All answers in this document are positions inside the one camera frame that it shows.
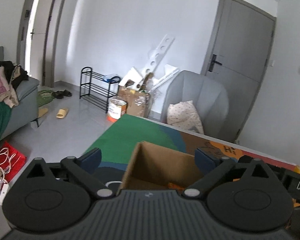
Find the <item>brown carton with packaging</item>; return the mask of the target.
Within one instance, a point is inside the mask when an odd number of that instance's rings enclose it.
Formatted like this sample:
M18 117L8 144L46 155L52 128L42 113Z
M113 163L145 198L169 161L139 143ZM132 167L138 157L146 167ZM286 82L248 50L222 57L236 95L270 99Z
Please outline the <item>brown carton with packaging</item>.
M131 69L123 77L119 83L117 96L127 103L127 114L142 118L148 117L153 104L153 97L149 92L152 85L152 72L143 78L135 69Z

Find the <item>grey closed door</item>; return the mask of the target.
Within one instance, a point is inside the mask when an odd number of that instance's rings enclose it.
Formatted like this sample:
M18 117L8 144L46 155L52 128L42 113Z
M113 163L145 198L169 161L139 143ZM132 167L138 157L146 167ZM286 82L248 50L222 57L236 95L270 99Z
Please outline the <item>grey closed door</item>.
M242 131L261 88L271 53L276 18L244 0L219 0L204 63L206 76L221 83L229 113L221 138L234 142ZM223 65L208 68L213 54Z

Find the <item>black shoes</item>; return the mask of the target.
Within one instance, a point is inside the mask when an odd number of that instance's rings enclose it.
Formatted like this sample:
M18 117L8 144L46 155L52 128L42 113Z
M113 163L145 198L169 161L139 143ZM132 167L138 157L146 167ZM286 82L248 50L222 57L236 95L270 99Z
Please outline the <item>black shoes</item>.
M52 96L56 99L63 99L64 97L72 97L72 93L65 89L63 91L59 90L56 92L52 92Z

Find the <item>orange white bucket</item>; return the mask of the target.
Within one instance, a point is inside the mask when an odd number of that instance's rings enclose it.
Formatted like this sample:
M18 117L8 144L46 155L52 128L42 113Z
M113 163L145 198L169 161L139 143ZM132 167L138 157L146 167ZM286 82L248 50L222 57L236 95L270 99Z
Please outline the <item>orange white bucket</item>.
M126 113L127 103L121 99L111 99L107 111L107 120L116 122Z

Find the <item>orange snack packet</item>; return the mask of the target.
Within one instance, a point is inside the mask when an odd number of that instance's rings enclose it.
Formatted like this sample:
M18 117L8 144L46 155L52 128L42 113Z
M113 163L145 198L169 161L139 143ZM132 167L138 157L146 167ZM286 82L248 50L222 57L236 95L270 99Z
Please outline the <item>orange snack packet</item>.
M185 190L184 187L179 186L179 185L174 184L174 183L168 183L167 187L170 190L177 190L178 192L183 192Z

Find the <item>brown cardboard box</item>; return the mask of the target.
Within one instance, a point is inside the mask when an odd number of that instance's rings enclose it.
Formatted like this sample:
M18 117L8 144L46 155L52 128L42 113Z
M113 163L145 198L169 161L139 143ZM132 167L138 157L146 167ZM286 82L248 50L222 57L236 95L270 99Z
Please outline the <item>brown cardboard box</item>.
M134 148L119 189L170 190L168 183L187 188L203 176L194 156L142 141Z

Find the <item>grey sofa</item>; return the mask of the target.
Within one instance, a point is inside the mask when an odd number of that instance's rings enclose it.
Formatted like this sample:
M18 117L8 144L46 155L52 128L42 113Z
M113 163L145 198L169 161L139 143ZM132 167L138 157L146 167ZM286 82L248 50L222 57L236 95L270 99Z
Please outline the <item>grey sofa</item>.
M0 47L0 61L5 61L3 47ZM9 123L0 140L38 119L38 86L39 81L29 77L16 90L10 85L10 90L0 96L0 102L4 102L12 110Z

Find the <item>yellow slipper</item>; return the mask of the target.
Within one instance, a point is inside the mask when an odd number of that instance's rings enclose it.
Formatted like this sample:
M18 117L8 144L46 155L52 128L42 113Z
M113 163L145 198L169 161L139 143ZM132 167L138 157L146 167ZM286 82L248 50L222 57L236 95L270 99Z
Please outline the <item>yellow slipper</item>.
M40 108L38 109L38 118L41 118L42 116L44 116L45 114L47 114L49 111L48 108Z
M69 111L68 108L61 108L61 109L58 111L58 113L57 113L57 115L56 115L56 118L58 118L58 119L64 119L64 118L67 116L68 111Z

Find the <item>open grey door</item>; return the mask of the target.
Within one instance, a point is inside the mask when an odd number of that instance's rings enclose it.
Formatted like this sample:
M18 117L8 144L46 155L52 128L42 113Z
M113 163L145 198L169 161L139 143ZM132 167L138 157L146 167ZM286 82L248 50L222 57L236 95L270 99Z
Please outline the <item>open grey door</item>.
M25 0L17 42L17 63L39 80L53 87L59 24L65 0Z

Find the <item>white foam board with holes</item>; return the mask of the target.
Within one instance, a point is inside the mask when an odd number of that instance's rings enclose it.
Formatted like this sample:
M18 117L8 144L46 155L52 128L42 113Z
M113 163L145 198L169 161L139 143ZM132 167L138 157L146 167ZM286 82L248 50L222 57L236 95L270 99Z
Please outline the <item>white foam board with holes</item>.
M167 51L174 41L174 36L166 34L159 45L154 50L152 50L147 63L140 70L140 74L143 78L145 78L149 73L154 74L157 66L161 63L162 59L165 57Z

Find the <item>black clothes pile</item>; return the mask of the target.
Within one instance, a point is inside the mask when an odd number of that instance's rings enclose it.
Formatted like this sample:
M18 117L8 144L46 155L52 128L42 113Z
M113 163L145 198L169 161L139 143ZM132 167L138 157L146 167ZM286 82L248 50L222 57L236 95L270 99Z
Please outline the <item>black clothes pile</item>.
M6 80L15 90L23 81L29 79L27 71L19 64L13 64L11 61L0 61L0 67L4 68Z

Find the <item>red shopping bag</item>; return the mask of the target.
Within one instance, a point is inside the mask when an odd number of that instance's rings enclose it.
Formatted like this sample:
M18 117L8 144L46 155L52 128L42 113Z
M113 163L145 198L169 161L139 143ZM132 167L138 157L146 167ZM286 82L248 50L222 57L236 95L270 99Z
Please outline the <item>red shopping bag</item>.
M0 180L10 182L26 163L26 157L8 142L0 148Z

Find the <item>white dotted pillow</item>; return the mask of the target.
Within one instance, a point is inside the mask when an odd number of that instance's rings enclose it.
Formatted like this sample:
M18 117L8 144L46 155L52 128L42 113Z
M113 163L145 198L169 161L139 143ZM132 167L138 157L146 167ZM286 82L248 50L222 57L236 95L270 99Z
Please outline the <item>white dotted pillow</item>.
M166 121L171 126L204 134L202 121L192 100L170 104Z

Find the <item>green door mat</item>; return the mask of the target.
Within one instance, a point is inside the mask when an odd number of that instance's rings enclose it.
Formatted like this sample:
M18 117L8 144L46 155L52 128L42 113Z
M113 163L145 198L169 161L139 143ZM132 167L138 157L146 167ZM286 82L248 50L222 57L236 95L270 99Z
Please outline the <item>green door mat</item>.
M55 99L55 97L52 94L53 90L40 90L37 95L38 107L42 107L52 102Z

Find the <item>colourful cartoon table mat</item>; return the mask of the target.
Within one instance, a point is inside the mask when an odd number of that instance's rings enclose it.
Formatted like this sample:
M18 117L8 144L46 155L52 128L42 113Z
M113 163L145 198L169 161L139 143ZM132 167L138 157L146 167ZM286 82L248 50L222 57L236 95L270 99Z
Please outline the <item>colourful cartoon table mat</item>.
M203 147L213 153L222 153L235 159L248 155L289 170L296 167L294 163L243 146L128 114L111 124L87 150L99 148L102 151L103 162L126 165L136 144L142 141L191 155L195 149Z

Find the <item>black metal shoe rack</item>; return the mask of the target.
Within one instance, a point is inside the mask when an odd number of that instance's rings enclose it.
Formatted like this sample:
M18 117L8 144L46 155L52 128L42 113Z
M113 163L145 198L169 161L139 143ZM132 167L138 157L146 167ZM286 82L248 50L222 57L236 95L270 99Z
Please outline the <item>black metal shoe rack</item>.
M79 98L107 113L110 99L117 96L120 81L117 74L103 75L86 66L81 70Z

